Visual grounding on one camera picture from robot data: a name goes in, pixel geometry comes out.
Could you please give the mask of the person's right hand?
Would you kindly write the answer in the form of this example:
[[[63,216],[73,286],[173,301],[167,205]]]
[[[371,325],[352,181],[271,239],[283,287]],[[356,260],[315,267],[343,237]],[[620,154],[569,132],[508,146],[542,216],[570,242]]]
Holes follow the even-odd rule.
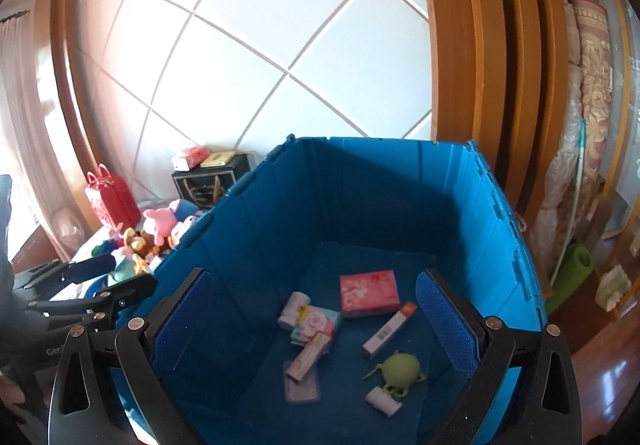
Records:
[[[18,410],[25,402],[25,394],[14,380],[3,373],[0,373],[0,397],[2,404],[12,413],[16,421],[24,423],[25,420]]]

